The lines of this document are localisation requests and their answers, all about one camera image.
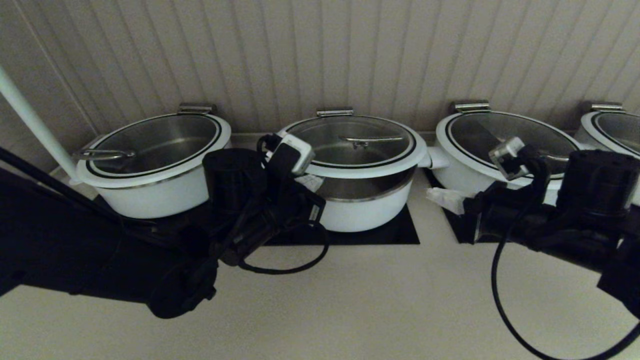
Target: paneled wall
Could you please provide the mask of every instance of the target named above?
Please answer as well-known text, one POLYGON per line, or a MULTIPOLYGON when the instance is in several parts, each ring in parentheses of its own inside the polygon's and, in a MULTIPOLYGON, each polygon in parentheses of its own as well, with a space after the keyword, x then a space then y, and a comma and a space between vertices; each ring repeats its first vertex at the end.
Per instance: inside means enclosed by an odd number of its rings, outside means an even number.
POLYGON ((97 132, 181 101, 215 102, 239 132, 345 105, 429 131, 463 98, 563 129, 582 99, 640 111, 637 1, 0 3, 24 12, 97 132))

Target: black cooktop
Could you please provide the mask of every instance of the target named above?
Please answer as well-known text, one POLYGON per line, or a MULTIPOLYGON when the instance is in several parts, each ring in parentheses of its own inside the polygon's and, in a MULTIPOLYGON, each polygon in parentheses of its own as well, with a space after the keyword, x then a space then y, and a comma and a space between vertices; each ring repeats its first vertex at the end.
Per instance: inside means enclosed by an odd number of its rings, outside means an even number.
MULTIPOLYGON (((95 201, 100 205, 109 207, 102 197, 97 197, 95 201)), ((153 232, 157 234, 158 242, 173 241, 171 236, 163 238, 162 234, 176 233, 189 225, 199 225, 207 228, 207 224, 211 222, 209 214, 211 214, 211 205, 206 202, 183 213, 170 217, 150 219, 149 221, 153 223, 153 232)), ((329 241, 331 245, 406 245, 420 243, 407 205, 404 205, 400 213, 391 221, 375 229, 358 233, 329 231, 329 241)), ((322 244, 323 240, 318 236, 317 231, 313 231, 310 227, 301 227, 298 230, 281 234, 267 241, 264 246, 322 244)))

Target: pot lid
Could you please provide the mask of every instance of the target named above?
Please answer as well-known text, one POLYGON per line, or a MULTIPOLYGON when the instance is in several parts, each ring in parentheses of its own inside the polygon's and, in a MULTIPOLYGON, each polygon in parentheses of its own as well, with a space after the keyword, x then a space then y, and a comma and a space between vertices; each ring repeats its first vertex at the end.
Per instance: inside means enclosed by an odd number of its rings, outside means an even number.
POLYGON ((316 154, 307 172, 319 176, 366 178, 394 174, 416 165, 424 140, 409 127, 368 116, 325 116, 285 128, 316 154))
MULTIPOLYGON (((575 140, 560 130, 540 121, 510 113, 498 111, 461 113, 444 119, 438 128, 442 126, 444 128, 438 130, 440 142, 451 144, 456 149, 453 152, 454 156, 457 153, 472 159, 476 163, 474 167, 480 165, 497 170, 489 158, 489 151, 514 136, 542 153, 559 157, 568 158, 569 153, 580 149, 575 140)), ((552 178, 562 178, 566 163, 549 158, 545 161, 552 178)))
POLYGON ((640 156, 639 116, 629 113, 601 112, 591 117, 591 123, 594 129, 608 140, 640 156))
POLYGON ((221 149, 230 127, 208 114, 170 114, 135 122, 101 138, 88 152, 120 151, 115 160, 81 160, 82 181, 103 188, 125 188, 162 181, 201 165, 204 154, 221 149))

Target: countertop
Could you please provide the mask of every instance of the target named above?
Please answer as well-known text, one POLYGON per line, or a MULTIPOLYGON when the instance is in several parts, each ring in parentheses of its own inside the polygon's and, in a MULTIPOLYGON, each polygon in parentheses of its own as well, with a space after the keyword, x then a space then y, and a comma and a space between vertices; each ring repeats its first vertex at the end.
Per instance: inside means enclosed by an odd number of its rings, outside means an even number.
MULTIPOLYGON (((495 244, 460 245, 415 175, 408 206, 420 245, 335 246, 306 272, 221 265, 218 294, 160 320, 142 304, 19 286, 0 298, 2 359, 534 359, 493 304, 495 244)), ((298 265, 321 247, 263 247, 250 263, 298 265)), ((507 245, 504 307, 534 346, 582 358, 637 320, 596 288, 598 274, 507 245)), ((615 359, 640 358, 640 341, 615 359)))

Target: metal bracket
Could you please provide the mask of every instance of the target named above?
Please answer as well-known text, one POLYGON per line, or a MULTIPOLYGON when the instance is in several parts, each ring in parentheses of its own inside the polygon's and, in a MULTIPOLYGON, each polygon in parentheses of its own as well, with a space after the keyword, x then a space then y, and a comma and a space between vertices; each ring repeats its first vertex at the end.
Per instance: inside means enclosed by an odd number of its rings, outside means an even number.
POLYGON ((489 100, 460 100, 452 101, 449 105, 449 113, 479 113, 489 112, 491 106, 489 100))
POLYGON ((211 114, 215 115, 218 107, 203 102, 183 102, 178 107, 178 114, 211 114))
POLYGON ((583 101, 580 103, 580 111, 583 114, 592 111, 602 111, 606 113, 625 113, 621 102, 613 101, 583 101))
POLYGON ((318 117, 329 117, 329 116, 353 116, 353 108, 348 106, 345 108, 326 108, 326 109, 318 109, 316 111, 316 115, 318 117))

